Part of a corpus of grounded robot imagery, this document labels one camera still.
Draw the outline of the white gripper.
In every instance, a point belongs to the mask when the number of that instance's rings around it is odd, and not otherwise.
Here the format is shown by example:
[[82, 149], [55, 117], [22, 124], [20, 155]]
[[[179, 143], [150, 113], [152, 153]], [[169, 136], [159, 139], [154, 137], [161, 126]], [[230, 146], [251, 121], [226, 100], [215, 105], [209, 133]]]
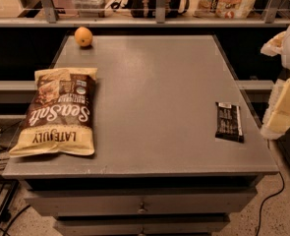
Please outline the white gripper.
[[[266, 56], [281, 55], [284, 68], [290, 70], [290, 26], [261, 48]], [[290, 128], [290, 78], [286, 81], [278, 79], [272, 88], [268, 108], [262, 118], [261, 134], [269, 140], [283, 136]]]

